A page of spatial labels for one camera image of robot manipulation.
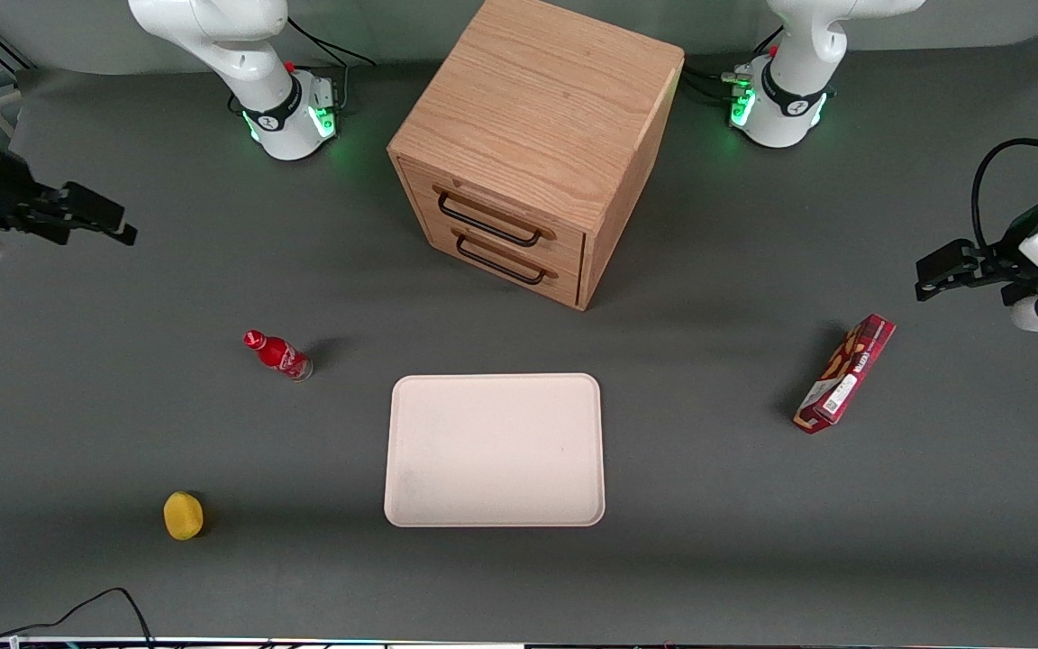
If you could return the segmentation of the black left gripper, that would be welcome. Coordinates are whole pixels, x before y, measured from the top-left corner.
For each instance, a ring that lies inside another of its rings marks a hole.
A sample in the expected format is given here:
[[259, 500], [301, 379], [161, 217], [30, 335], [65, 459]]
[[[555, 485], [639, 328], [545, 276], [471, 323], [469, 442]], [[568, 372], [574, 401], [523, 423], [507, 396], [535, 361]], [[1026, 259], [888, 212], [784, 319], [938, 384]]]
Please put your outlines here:
[[1014, 219], [996, 242], [985, 242], [978, 229], [975, 243], [956, 239], [917, 262], [916, 300], [927, 301], [956, 288], [1001, 285], [1006, 306], [1023, 298], [1038, 299], [1038, 263], [1020, 251], [1021, 243], [1038, 233], [1038, 202]]

